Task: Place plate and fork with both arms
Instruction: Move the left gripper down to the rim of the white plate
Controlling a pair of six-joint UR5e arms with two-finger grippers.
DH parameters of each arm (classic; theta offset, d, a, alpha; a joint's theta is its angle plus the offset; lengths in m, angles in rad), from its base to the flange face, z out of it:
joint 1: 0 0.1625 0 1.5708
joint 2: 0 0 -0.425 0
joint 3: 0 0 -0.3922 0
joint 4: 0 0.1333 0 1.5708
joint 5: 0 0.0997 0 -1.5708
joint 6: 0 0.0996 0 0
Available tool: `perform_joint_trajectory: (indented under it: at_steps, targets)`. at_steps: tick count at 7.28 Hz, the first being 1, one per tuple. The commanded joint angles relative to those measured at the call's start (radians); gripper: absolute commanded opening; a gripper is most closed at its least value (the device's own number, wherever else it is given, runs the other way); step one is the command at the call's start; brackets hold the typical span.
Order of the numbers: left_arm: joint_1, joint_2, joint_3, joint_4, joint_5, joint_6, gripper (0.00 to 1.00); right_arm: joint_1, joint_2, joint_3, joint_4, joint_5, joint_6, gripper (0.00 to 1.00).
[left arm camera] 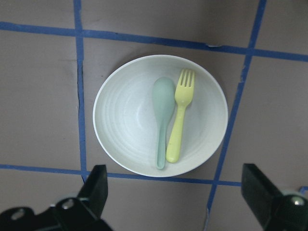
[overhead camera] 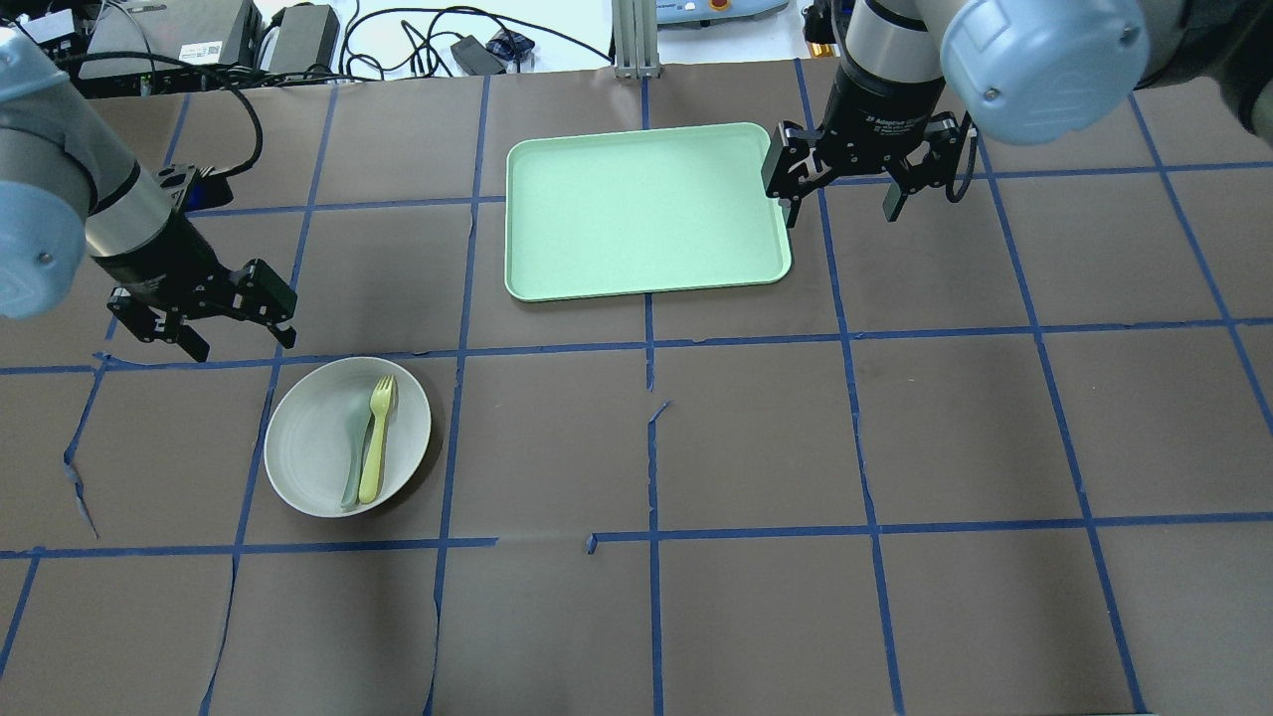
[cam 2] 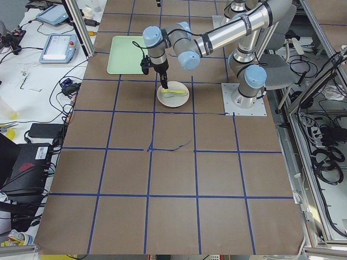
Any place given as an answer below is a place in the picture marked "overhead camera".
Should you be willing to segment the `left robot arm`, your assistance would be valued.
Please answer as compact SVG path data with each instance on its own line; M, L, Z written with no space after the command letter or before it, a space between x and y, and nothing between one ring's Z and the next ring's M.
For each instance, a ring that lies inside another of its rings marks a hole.
M6 27L1 42L3 313L27 320L62 302L83 259L113 276L107 308L141 343L167 343L197 362L210 347L193 322L215 316L258 324L292 348L298 297L269 262L232 270L188 213L227 206L229 168L146 171L90 108L73 78L32 38Z

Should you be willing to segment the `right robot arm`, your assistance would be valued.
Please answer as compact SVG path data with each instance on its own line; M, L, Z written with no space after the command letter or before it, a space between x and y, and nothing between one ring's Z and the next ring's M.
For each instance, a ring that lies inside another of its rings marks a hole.
M889 220L923 189L960 201L978 138L1046 144L1199 76L1270 140L1268 1L816 1L805 34L839 61L819 126L770 136L761 180L788 226L841 177L889 176Z

